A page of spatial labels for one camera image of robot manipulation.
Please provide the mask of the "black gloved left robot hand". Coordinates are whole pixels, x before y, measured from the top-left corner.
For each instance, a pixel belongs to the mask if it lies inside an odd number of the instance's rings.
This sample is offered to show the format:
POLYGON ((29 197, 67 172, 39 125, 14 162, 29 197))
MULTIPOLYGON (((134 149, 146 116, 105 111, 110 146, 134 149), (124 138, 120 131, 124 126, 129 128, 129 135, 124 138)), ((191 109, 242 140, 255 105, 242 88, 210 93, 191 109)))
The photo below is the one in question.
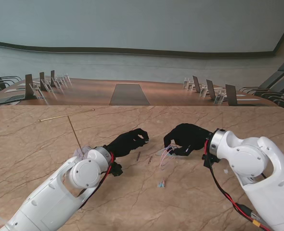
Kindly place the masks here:
POLYGON ((110 144, 104 145, 108 152, 112 153, 114 158, 124 157, 132 150, 143 147, 149 141, 148 133, 141 128, 122 133, 110 144))

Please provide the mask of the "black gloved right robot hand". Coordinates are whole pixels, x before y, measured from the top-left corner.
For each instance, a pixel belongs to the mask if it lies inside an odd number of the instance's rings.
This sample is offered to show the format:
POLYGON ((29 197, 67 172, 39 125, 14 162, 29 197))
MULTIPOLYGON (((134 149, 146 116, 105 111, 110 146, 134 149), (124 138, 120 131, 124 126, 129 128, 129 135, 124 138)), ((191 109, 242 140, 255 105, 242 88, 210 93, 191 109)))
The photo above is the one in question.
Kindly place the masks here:
POLYGON ((174 140, 180 148, 174 149, 171 153, 188 156, 192 151, 203 149, 210 134, 210 131, 194 124, 182 123, 164 137, 164 147, 167 148, 174 140))

